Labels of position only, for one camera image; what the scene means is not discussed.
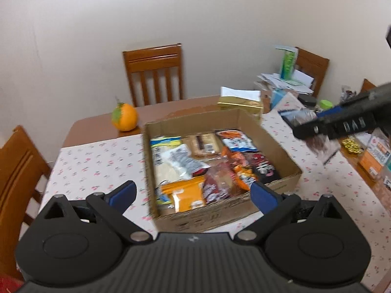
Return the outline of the dark clear jerky pouch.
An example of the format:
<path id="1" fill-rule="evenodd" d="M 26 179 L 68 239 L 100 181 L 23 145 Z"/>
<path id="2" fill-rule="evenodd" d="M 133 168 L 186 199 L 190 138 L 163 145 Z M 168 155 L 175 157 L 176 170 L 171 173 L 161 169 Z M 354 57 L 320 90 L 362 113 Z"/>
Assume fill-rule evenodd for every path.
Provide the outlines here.
<path id="1" fill-rule="evenodd" d="M 293 136 L 304 141 L 323 165 L 327 164 L 340 150 L 339 141 L 330 139 L 327 134 L 321 131 L 321 124 L 314 110 L 308 108 L 288 109 L 280 110 L 278 114 L 292 129 Z"/>

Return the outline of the black red bull snack packet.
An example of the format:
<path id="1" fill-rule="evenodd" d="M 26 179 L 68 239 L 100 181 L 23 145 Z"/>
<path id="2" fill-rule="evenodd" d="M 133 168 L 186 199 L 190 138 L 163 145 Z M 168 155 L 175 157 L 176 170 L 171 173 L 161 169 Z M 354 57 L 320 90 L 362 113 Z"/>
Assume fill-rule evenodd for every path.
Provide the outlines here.
<path id="1" fill-rule="evenodd" d="M 268 184 L 281 178 L 274 165 L 261 152 L 244 153 L 252 172 L 262 184 Z"/>

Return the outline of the brown orange crinkled snack bag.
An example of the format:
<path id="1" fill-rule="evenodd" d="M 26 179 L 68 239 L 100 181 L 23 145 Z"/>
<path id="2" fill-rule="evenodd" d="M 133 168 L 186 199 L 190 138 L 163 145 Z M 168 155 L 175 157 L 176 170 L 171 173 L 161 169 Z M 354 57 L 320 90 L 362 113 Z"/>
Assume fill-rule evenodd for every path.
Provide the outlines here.
<path id="1" fill-rule="evenodd" d="M 257 180 L 256 175 L 252 172 L 250 163 L 247 161 L 243 153 L 231 151 L 228 147 L 222 149 L 221 155 L 227 158 L 227 162 L 233 178 L 238 188 L 249 191 L 252 183 Z"/>

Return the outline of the pink red snack packet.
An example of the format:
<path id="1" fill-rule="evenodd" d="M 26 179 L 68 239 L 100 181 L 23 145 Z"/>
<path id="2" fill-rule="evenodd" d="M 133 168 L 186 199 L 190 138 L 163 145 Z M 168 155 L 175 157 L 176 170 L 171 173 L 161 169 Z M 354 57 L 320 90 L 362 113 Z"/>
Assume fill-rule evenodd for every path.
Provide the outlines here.
<path id="1" fill-rule="evenodd" d="M 216 163 L 208 169 L 202 186 L 202 195 L 206 204 L 229 199 L 239 194 L 240 188 L 235 184 L 228 162 Z"/>

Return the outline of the white small fish snack pouch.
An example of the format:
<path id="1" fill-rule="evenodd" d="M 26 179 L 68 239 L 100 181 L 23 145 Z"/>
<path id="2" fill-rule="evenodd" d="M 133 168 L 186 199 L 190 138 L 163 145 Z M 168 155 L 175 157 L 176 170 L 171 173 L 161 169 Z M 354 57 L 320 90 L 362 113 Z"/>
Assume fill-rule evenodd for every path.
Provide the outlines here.
<path id="1" fill-rule="evenodd" d="M 233 152 L 257 152 L 257 147 L 252 140 L 240 130 L 218 130 L 215 132 L 230 151 Z"/>

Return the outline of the orange snack packet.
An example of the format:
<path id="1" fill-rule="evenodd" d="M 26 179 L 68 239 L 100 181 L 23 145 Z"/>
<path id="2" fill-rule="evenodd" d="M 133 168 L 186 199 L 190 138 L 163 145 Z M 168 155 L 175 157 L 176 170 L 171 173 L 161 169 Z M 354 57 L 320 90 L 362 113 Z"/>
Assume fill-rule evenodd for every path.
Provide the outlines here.
<path id="1" fill-rule="evenodd" d="M 202 187 L 205 176 L 198 176 L 185 181 L 176 181 L 162 185 L 156 200 L 161 208 L 173 208 L 175 213 L 187 212 L 206 205 Z"/>

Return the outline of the yellow blue fish strip pack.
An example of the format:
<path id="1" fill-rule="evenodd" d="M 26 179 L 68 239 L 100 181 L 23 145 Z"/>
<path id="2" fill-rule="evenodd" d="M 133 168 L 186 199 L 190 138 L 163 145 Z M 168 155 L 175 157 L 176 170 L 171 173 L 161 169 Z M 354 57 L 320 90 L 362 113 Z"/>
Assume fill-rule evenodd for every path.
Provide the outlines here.
<path id="1" fill-rule="evenodd" d="M 159 206 L 170 206 L 172 204 L 170 197 L 163 194 L 162 192 L 163 185 L 190 178 L 190 176 L 184 170 L 174 167 L 168 161 L 165 161 L 162 157 L 164 152 L 174 149 L 181 144 L 182 141 L 180 136 L 160 136 L 153 138 L 150 141 L 156 185 L 156 203 Z"/>

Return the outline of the white clear vacuum snack pack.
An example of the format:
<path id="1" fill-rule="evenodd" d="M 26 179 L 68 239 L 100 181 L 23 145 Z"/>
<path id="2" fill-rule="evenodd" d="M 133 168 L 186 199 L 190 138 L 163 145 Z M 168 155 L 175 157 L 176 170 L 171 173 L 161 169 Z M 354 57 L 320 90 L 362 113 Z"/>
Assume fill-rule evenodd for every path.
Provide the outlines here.
<path id="1" fill-rule="evenodd" d="M 182 180 L 204 175 L 210 168 L 205 162 L 192 158 L 192 153 L 186 144 L 163 152 L 162 159 L 174 168 Z"/>

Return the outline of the clear cracker pack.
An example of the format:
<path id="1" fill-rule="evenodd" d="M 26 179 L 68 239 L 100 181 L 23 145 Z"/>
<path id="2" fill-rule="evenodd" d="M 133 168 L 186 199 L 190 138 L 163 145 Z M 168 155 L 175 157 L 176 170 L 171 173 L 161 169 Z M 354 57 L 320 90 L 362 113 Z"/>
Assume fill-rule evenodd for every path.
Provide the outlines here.
<path id="1" fill-rule="evenodd" d="M 184 136 L 182 142 L 190 149 L 192 157 L 204 158 L 218 156 L 221 153 L 214 133 L 198 133 Z"/>

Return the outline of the glass jar with pens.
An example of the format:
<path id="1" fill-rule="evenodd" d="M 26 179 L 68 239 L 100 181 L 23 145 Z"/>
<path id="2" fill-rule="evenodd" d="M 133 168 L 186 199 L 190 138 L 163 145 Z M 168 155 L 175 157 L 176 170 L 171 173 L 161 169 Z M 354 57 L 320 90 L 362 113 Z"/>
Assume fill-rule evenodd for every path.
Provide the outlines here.
<path id="1" fill-rule="evenodd" d="M 353 91 L 350 86 L 342 85 L 341 86 L 341 96 L 339 102 L 342 104 L 357 95 L 356 91 Z"/>

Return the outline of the gold foil candies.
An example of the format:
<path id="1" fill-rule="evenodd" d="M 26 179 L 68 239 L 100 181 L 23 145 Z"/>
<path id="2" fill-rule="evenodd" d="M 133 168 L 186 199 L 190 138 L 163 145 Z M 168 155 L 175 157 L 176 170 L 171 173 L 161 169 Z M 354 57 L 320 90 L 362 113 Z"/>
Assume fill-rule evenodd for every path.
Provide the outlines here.
<path id="1" fill-rule="evenodd" d="M 345 138 L 341 141 L 341 144 L 350 154 L 358 155 L 362 153 L 360 143 L 358 143 L 354 138 Z"/>

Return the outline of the open cardboard box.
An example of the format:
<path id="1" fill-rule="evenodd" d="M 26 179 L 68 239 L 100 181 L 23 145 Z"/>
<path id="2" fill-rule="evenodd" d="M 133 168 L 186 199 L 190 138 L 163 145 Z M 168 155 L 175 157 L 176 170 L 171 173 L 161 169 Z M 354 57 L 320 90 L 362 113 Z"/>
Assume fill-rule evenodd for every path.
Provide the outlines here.
<path id="1" fill-rule="evenodd" d="M 283 147 L 244 110 L 150 122 L 143 131 L 149 207 L 159 231 L 210 230 L 255 212 L 262 183 L 282 194 L 302 174 Z"/>

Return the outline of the wooden chair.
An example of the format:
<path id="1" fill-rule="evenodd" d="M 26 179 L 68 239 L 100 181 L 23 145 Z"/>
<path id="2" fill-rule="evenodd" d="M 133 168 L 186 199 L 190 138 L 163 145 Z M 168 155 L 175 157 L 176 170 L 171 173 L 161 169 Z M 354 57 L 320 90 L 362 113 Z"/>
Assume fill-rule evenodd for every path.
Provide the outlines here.
<path id="1" fill-rule="evenodd" d="M 178 78 L 178 98 L 183 100 L 184 81 L 182 63 L 182 45 L 180 43 L 123 51 L 125 71 L 128 78 L 130 96 L 135 107 L 149 105 L 151 96 L 148 92 L 147 78 L 153 80 L 153 96 L 156 103 L 162 103 L 162 95 L 166 100 L 174 100 L 172 72 Z"/>
<path id="2" fill-rule="evenodd" d="M 51 168 L 26 130 L 18 125 L 1 148 L 1 275 L 22 280 L 17 269 L 15 250 L 22 224 L 31 225 L 26 213 L 31 199 L 40 203 L 36 190 L 41 177 L 49 178 Z"/>
<path id="3" fill-rule="evenodd" d="M 329 67 L 329 59 L 298 48 L 296 67 L 314 79 L 309 88 L 314 91 L 313 96 L 317 98 Z"/>

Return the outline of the light blue box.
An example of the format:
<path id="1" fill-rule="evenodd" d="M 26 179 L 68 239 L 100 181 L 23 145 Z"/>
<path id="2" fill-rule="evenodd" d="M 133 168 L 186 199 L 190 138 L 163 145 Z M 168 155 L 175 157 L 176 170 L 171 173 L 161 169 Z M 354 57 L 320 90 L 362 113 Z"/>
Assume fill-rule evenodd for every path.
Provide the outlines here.
<path id="1" fill-rule="evenodd" d="M 287 94 L 284 89 L 275 89 L 272 92 L 272 96 L 270 99 L 270 109 L 273 109 Z"/>

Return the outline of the orange with green leaf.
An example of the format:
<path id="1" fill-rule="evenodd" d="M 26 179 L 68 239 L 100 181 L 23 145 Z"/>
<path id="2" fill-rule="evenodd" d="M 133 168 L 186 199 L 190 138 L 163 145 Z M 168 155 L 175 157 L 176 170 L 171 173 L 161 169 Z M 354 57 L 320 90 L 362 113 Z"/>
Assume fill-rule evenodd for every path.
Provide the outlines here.
<path id="1" fill-rule="evenodd" d="M 120 132 L 129 132 L 137 127 L 139 115 L 135 107 L 120 101 L 116 97 L 117 106 L 111 114 L 111 122 Z"/>

